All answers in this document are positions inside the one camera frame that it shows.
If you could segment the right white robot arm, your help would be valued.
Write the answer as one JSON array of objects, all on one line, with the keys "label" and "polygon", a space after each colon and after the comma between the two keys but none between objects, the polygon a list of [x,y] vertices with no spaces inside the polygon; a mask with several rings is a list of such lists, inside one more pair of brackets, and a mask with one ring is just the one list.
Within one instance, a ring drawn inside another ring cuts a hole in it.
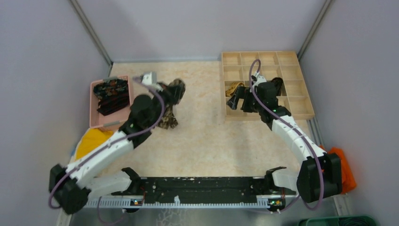
[{"label": "right white robot arm", "polygon": [[277,194],[282,188],[297,192],[305,203],[338,195],[343,190],[342,164],[335,153],[327,153],[302,131],[291,112],[279,104],[283,80],[275,77],[266,80],[262,75],[252,75],[250,86],[236,82],[226,91],[226,101],[231,110],[257,113],[269,129],[290,148],[298,162],[298,172],[286,167],[267,171],[265,189]]}]

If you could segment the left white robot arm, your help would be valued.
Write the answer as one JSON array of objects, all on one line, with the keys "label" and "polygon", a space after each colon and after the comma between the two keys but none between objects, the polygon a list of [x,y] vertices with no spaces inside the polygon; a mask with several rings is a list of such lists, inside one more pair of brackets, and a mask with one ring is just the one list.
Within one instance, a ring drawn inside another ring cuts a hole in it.
[{"label": "left white robot arm", "polygon": [[162,124],[166,115],[182,100],[185,82],[176,78],[169,84],[157,81],[154,72],[133,78],[134,82],[151,92],[136,96],[130,106],[128,119],[94,150],[81,159],[50,170],[48,205],[71,215],[81,210],[88,201],[105,195],[135,195],[141,189],[140,176],[130,167],[114,175],[98,174],[119,157],[138,148],[154,129]]}]

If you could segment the brown floral patterned tie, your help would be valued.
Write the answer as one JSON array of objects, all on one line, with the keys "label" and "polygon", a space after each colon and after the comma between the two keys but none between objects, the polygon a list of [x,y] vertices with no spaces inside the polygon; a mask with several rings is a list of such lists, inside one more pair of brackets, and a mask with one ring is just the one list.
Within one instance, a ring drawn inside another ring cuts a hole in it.
[{"label": "brown floral patterned tie", "polygon": [[178,125],[178,121],[173,110],[174,106],[178,105],[184,96],[185,82],[176,78],[168,85],[163,82],[160,82],[159,85],[163,88],[160,94],[165,103],[165,111],[157,126],[162,129],[174,129]]}]

